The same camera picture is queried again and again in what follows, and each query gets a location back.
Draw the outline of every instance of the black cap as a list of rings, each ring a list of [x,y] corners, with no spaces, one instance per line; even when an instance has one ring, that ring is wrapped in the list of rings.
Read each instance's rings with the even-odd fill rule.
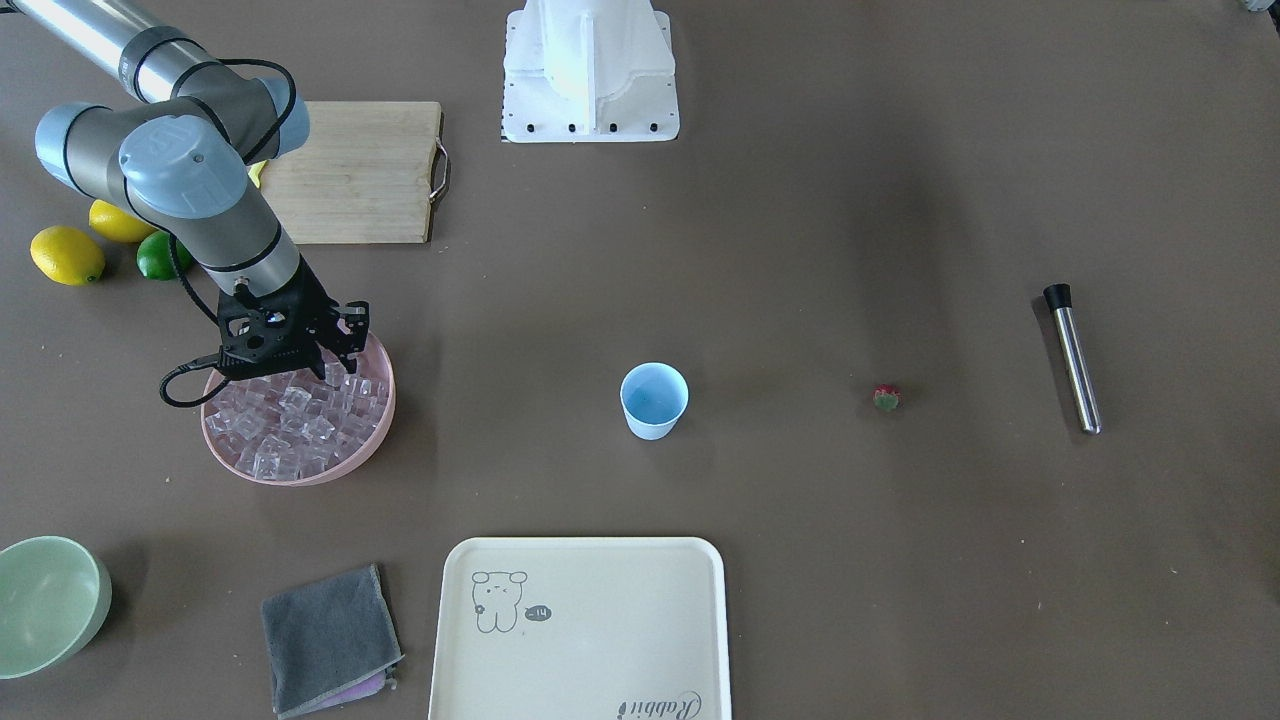
[[[1044,302],[1048,302],[1048,309],[1052,313],[1060,307],[1071,306],[1071,286],[1066,283],[1051,284],[1044,288]]]

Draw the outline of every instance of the towel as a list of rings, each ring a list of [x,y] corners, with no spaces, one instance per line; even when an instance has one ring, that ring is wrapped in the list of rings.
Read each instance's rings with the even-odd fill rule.
[[[266,598],[262,630],[280,720],[378,693],[404,657],[376,565]]]

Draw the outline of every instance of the light blue joint cap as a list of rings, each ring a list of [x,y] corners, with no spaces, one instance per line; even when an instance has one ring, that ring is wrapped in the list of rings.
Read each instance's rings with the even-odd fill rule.
[[[275,104],[275,115],[280,117],[284,111],[284,106],[289,104],[289,83],[280,78],[253,78],[257,82],[266,86],[266,91],[271,94],[271,102]],[[302,101],[302,97],[296,97],[293,101],[293,111],[280,126],[280,150],[275,154],[276,158],[284,155],[285,152],[292,152],[307,141],[311,136],[311,113],[307,111],[307,104]]]
[[[195,115],[142,123],[120,143],[118,160],[138,197],[174,218],[221,215],[248,187],[236,149]]]
[[[49,170],[49,174],[78,192],[81,190],[72,182],[72,173],[67,168],[67,135],[72,131],[76,118],[91,108],[101,108],[101,105],[88,102],[59,105],[45,113],[40,124],[36,126],[36,158],[40,158],[40,164]]]

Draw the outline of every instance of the bear drawing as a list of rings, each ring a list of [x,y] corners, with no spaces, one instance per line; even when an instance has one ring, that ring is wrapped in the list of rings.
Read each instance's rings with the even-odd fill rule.
[[[521,584],[525,573],[475,573],[471,575],[471,600],[476,606],[476,626],[481,633],[509,633],[520,615]]]

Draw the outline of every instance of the bowl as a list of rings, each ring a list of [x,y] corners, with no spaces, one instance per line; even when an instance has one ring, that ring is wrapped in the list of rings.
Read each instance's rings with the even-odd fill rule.
[[[325,356],[330,361],[333,360],[333,356],[329,355],[328,351],[325,351]],[[278,487],[316,486],[320,483],[328,483],[330,480],[337,480],[338,478],[351,473],[352,470],[362,465],[366,460],[369,460],[369,457],[372,456],[374,451],[378,450],[378,446],[383,443],[383,439],[387,438],[387,430],[390,429],[392,416],[396,414],[396,374],[392,372],[392,361],[390,357],[387,355],[387,348],[383,347],[383,343],[379,342],[379,340],[374,337],[372,333],[369,333],[369,337],[365,341],[365,350],[360,352],[360,355],[357,355],[356,357],[357,357],[356,368],[360,375],[385,382],[388,386],[388,396],[387,396],[387,409],[383,411],[381,418],[378,420],[378,427],[374,429],[372,436],[370,436],[370,438],[365,441],[364,445],[360,446],[360,450],[352,454],[351,457],[343,460],[342,462],[334,465],[333,468],[329,468],[328,470],[324,470],[323,473],[298,478],[296,480],[265,480],[255,478],[253,475],[243,473],[236,468],[236,460],[237,460],[236,457],[227,457],[221,455],[221,452],[219,452],[216,445],[214,443],[214,436],[209,429],[209,424],[205,423],[205,418],[210,416],[214,413],[212,404],[206,402],[204,406],[201,406],[200,410],[200,430],[205,437],[205,445],[209,446],[209,451],[214,454],[214,457],[218,460],[219,464],[221,464],[223,468],[227,468],[233,474],[246,480],[251,480],[265,486],[278,486]],[[214,389],[214,387],[220,382],[223,382],[223,377],[215,370],[209,375],[209,382],[205,383],[205,392]]]
[[[0,551],[0,680],[76,655],[110,606],[111,578],[78,542],[45,536]]]

